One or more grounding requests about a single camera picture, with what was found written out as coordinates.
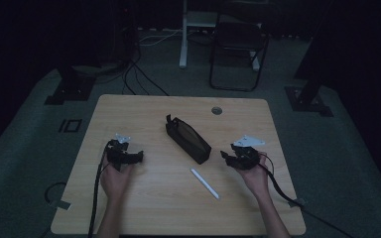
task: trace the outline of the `stylus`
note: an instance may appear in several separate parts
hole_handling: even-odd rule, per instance
[[[210,192],[211,192],[211,194],[215,197],[215,198],[217,198],[217,199],[219,199],[219,195],[218,195],[218,193],[216,193],[216,191],[205,181],[205,179],[203,179],[203,177],[202,176],[200,176],[198,173],[197,173],[197,171],[195,170],[195,169],[190,169],[190,171],[194,174],[194,176],[200,181],[200,182],[202,182],[202,184],[206,187],[206,189],[208,189]]]

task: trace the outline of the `dark background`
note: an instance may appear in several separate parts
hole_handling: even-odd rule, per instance
[[[128,22],[119,7],[124,2],[0,0],[0,135],[50,70],[104,61],[113,22],[117,29]],[[219,1],[189,2],[189,9],[213,10]],[[381,171],[381,1],[335,0],[330,8],[330,1],[276,2],[285,16],[284,37],[314,38],[296,77],[338,92]],[[134,6],[138,27],[182,26],[182,1]]]

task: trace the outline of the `wooden table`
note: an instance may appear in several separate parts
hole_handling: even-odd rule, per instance
[[[212,107],[222,109],[214,115]],[[198,165],[166,133],[166,116],[193,126],[212,147],[209,160]],[[58,208],[52,224],[57,234],[86,234],[91,216],[97,165],[105,144],[115,134],[132,137],[128,152],[144,151],[135,167],[121,212],[121,234],[262,235],[266,234],[256,200],[241,176],[225,164],[220,150],[234,155],[230,144],[248,135],[266,145],[255,147],[273,160],[275,177],[291,198],[289,175],[268,103],[262,99],[102,95],[95,107],[63,193],[69,210]],[[218,192],[212,194],[191,173],[195,168]],[[291,208],[273,189],[271,196],[292,235],[306,231],[297,207]],[[95,232],[106,196],[99,189]]]

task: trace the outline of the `dark wall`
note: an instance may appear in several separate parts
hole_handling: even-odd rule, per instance
[[[38,80],[61,61],[96,64],[92,49],[79,0],[0,0],[0,135]]]
[[[223,0],[188,0],[189,11],[215,12]],[[310,39],[330,0],[270,0],[281,6],[284,15],[284,36]],[[139,26],[144,29],[182,27],[183,1],[137,0]]]
[[[338,92],[381,172],[381,1],[335,0],[296,77]]]

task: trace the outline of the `black chair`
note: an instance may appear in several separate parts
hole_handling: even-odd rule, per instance
[[[255,89],[261,77],[270,35],[279,35],[280,22],[280,8],[275,4],[269,3],[269,1],[228,0],[222,2],[217,14],[209,57],[209,85],[213,88],[224,90],[251,91]],[[249,60],[249,65],[252,65],[262,52],[258,73],[253,86],[246,88],[214,84],[213,68],[217,48],[223,49],[224,52],[246,52],[246,60]]]

